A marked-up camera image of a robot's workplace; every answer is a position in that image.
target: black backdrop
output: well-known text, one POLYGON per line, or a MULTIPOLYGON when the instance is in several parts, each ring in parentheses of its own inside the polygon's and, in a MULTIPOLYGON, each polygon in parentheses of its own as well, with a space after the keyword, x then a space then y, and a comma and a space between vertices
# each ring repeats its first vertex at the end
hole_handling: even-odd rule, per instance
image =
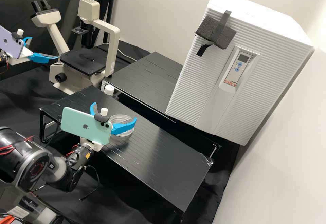
MULTIPOLYGON (((24 30, 24 37, 32 36, 33 40, 30 45, 31 51, 57 55, 53 41, 46 28, 36 27, 30 16, 34 13, 31 2, 34 0, 0 0, 0 25, 9 31, 16 31, 18 28, 24 30)), ((77 37, 70 31, 72 28, 79 25, 79 18, 77 17, 79 0, 47 0, 52 8, 59 9, 61 13, 61 20, 57 23, 68 47, 72 49, 75 45, 77 37)), ((96 0, 101 6, 107 6, 109 0, 96 0)), ((109 4, 109 14, 111 16, 111 9, 113 0, 109 4)), ((106 7, 101 8, 100 17, 105 15, 106 7)), ((0 80, 6 79, 13 75, 30 70, 38 66, 33 62, 25 62, 19 65, 10 66, 9 70, 0 75, 0 80)))

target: black cable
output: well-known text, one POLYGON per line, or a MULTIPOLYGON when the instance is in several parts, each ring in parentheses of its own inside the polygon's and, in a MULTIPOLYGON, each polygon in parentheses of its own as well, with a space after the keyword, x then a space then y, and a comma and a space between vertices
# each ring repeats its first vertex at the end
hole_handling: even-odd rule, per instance
POLYGON ((58 133, 60 123, 61 123, 61 115, 58 116, 57 128, 55 129, 53 136, 52 136, 52 137, 50 138, 50 140, 45 144, 44 148, 46 148, 46 147, 47 147, 47 146, 52 142, 52 140, 54 139, 54 137, 55 137, 56 134, 58 133))
POLYGON ((97 177, 97 187, 96 187, 94 190, 92 190, 90 193, 86 194, 84 197, 80 198, 80 199, 79 199, 80 202, 83 201, 85 198, 87 198, 89 195, 91 195, 93 192, 95 192, 95 191, 98 189, 99 185, 100 185, 99 176, 98 176, 98 174, 97 174, 97 171, 96 171, 95 167, 94 167, 94 166, 91 166, 91 165, 87 165, 87 166, 84 166, 85 170, 86 170, 88 167, 93 168, 94 171, 95 171, 95 174, 96 174, 96 177, 97 177))
POLYGON ((6 214, 0 214, 0 218, 4 218, 4 216, 12 216, 12 217, 14 217, 15 219, 17 219, 17 220, 19 220, 21 223, 23 223, 23 224, 27 224, 27 222, 26 221, 24 221, 23 219, 21 219, 20 217, 18 217, 18 216, 15 216, 15 215, 12 215, 12 214, 9 214, 9 213, 6 213, 6 214))
POLYGON ((59 210, 57 210, 56 208, 52 207, 51 205, 49 205, 46 201, 38 199, 45 207, 49 208, 50 210, 52 210, 54 213, 56 213, 58 216, 63 216, 70 224, 79 224, 78 222, 66 217, 62 212, 60 212, 59 210))

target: ribbed plastic panel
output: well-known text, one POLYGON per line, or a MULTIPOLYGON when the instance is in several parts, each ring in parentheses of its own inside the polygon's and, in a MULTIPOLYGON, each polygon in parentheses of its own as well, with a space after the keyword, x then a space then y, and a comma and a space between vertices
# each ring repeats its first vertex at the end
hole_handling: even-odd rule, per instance
MULTIPOLYGON (((207 8, 220 20, 223 13, 207 8)), ((166 114, 195 126, 235 45, 261 55, 258 64, 217 126, 217 136, 246 144, 277 101, 312 47, 232 17, 227 25, 237 31, 227 49, 216 46, 196 55, 207 41, 196 36, 180 73, 166 114)))

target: smartphone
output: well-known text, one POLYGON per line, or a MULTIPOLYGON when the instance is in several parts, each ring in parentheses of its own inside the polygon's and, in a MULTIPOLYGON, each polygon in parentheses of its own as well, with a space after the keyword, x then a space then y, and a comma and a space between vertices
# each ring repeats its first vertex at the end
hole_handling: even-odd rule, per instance
POLYGON ((14 59, 19 59, 23 47, 23 40, 16 40, 11 36, 10 31, 0 25, 0 49, 14 59))
POLYGON ((64 107, 61 130, 106 145, 109 143, 112 123, 101 123, 93 115, 70 107, 64 107))

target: red label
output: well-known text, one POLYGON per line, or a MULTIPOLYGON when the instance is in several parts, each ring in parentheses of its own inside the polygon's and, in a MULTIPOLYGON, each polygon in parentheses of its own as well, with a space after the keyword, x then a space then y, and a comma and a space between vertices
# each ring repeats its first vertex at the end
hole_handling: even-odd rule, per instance
POLYGON ((231 85, 231 86, 233 86, 233 87, 235 87, 235 85, 236 85, 235 82, 228 81, 228 80, 225 80, 224 83, 229 84, 229 85, 231 85))

